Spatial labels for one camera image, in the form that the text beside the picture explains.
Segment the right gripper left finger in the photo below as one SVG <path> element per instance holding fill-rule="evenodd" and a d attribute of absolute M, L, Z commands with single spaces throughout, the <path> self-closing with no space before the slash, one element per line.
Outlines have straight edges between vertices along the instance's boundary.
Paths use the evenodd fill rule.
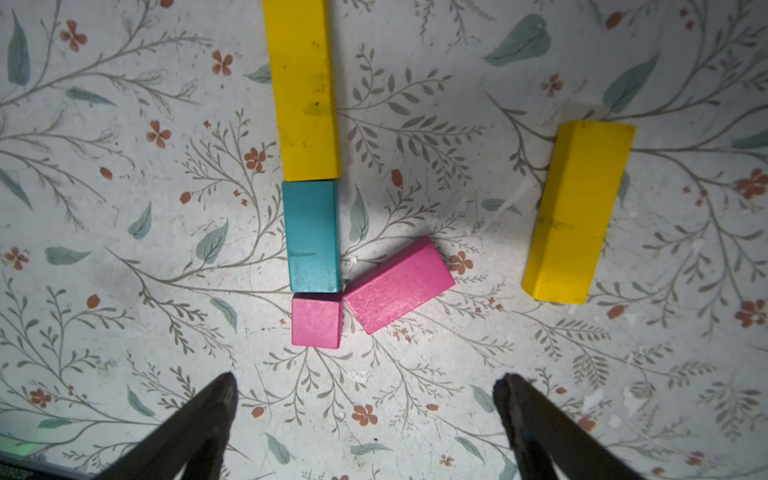
<path fill-rule="evenodd" d="M 218 479 L 238 404 L 226 372 L 198 392 L 99 479 Z"/>

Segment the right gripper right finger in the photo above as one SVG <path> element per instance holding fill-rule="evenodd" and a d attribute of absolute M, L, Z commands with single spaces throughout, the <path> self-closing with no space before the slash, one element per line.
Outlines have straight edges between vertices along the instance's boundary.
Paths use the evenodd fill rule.
<path fill-rule="evenodd" d="M 523 479 L 640 477 L 522 376 L 497 380 L 493 401 Z"/>

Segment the small magenta cube block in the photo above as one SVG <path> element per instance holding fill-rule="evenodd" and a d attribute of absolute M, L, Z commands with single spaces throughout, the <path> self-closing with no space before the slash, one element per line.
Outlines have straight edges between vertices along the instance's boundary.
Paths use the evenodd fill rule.
<path fill-rule="evenodd" d="M 296 293 L 292 299 L 294 346 L 338 349 L 342 329 L 341 293 Z"/>

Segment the magenta rectangular block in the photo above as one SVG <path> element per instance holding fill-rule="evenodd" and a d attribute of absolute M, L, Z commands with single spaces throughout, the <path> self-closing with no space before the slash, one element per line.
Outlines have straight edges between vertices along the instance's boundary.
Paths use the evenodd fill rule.
<path fill-rule="evenodd" d="M 423 236 L 350 282 L 344 301 L 372 335 L 454 285 L 436 246 Z"/>

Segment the teal rectangular block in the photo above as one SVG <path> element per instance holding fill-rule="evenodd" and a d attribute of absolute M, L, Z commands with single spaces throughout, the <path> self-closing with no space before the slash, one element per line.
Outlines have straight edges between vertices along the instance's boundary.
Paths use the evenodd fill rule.
<path fill-rule="evenodd" d="M 337 183 L 285 182 L 283 207 L 291 290 L 338 293 L 341 277 Z"/>

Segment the yellow long block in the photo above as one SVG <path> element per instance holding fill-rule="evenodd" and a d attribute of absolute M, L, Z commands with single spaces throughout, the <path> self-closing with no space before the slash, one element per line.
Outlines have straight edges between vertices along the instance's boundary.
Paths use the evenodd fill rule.
<path fill-rule="evenodd" d="M 284 180 L 334 180 L 341 158 L 328 3 L 264 1 Z"/>
<path fill-rule="evenodd" d="M 559 127 L 522 281 L 533 299 L 586 301 L 635 132 L 587 120 Z"/>

